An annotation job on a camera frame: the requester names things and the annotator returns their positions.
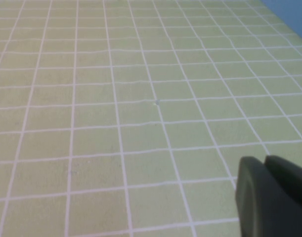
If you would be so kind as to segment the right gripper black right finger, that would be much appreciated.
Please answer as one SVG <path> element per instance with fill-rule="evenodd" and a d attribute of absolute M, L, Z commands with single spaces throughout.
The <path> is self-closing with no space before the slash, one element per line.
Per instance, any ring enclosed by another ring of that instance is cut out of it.
<path fill-rule="evenodd" d="M 275 155 L 266 156 L 264 165 L 284 192 L 302 206 L 302 168 Z"/>

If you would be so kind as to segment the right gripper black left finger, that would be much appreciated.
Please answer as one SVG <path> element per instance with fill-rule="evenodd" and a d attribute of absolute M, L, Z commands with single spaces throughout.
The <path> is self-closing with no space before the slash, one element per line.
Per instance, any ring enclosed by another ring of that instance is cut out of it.
<path fill-rule="evenodd" d="M 302 237 L 302 206 L 255 157 L 240 159 L 235 200 L 243 237 Z"/>

